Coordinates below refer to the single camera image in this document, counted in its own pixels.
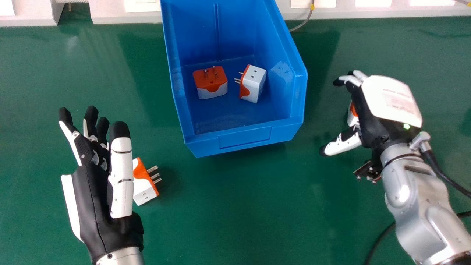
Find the green table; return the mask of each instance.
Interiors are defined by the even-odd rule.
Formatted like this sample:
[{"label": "green table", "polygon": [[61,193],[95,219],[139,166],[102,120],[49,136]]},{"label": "green table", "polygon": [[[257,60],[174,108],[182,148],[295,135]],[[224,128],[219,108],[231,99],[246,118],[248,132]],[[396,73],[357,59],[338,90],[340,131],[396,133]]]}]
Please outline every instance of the green table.
[{"label": "green table", "polygon": [[[309,22],[293,34],[309,71],[296,137],[196,159],[173,104],[162,25],[93,25],[86,10],[74,5],[58,27],[0,28],[1,264],[89,263],[59,178],[76,167],[62,106],[77,124],[88,105],[126,121],[134,154],[161,168],[161,197],[135,207],[147,264],[361,264],[393,221],[382,185],[352,175],[370,153],[318,155],[346,126],[349,95],[332,81],[354,68],[411,86],[442,167],[470,187],[471,17]],[[471,209],[450,196],[455,211]],[[394,234],[373,262],[412,264]]]}]

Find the metal prong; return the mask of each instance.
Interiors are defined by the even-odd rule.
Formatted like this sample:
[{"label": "metal prong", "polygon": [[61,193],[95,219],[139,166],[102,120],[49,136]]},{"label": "metal prong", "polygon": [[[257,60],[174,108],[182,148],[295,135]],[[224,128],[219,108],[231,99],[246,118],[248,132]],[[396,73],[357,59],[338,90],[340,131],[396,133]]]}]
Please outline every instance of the metal prong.
[{"label": "metal prong", "polygon": [[147,173],[151,173],[152,171],[156,170],[157,168],[158,168],[157,166],[153,166],[153,167],[151,167],[147,170]]},{"label": "metal prong", "polygon": [[160,177],[160,173],[157,173],[157,174],[153,175],[153,176],[150,177],[150,178],[151,178],[151,179],[155,179],[155,178],[158,178],[158,177]]}]

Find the blue bin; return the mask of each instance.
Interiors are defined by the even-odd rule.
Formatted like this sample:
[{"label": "blue bin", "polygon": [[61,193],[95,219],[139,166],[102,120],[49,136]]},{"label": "blue bin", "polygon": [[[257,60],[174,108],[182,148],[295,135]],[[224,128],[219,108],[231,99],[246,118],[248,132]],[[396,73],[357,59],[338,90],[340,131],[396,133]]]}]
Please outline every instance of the blue bin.
[{"label": "blue bin", "polygon": [[[290,141],[308,74],[274,0],[161,0],[173,98],[196,157]],[[257,104],[239,99],[247,64],[267,70]],[[201,100],[193,71],[223,66],[228,93]]]}]

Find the power plug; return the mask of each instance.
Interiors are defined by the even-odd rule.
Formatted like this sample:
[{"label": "power plug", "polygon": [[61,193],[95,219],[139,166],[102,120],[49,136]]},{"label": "power plug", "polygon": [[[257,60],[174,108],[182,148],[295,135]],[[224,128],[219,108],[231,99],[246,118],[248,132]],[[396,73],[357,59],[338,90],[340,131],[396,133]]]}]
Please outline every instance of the power plug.
[{"label": "power plug", "polygon": [[267,78],[267,71],[260,67],[247,65],[244,72],[239,72],[242,77],[234,78],[237,84],[240,84],[239,98],[257,103],[263,91],[263,85]]},{"label": "power plug", "polygon": [[133,199],[138,206],[141,206],[159,196],[157,184],[161,183],[162,178],[157,166],[146,169],[140,157],[132,161],[132,166],[134,168]]},{"label": "power plug", "polygon": [[211,99],[227,94],[227,77],[222,66],[193,72],[199,99]]}]

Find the robotic hand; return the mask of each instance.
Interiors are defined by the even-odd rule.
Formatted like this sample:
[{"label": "robotic hand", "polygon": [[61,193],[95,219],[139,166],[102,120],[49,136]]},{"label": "robotic hand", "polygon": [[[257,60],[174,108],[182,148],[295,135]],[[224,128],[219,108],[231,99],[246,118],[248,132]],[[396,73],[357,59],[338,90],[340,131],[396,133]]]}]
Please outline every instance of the robotic hand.
[{"label": "robotic hand", "polygon": [[398,241],[409,256],[421,265],[471,264],[471,236],[433,169],[438,166],[430,159],[430,136],[421,132],[422,115],[409,87],[358,70],[333,84],[345,85],[351,93],[349,128],[323,146],[321,155],[333,156],[360,145],[371,149],[371,160],[355,175],[373,182],[382,178]]},{"label": "robotic hand", "polygon": [[110,128],[98,110],[87,109],[83,135],[73,125],[66,108],[59,110],[59,125],[72,147],[78,168],[63,175],[70,224],[75,236],[87,246],[93,264],[143,265],[144,229],[132,212],[133,164],[128,126],[117,122]]}]

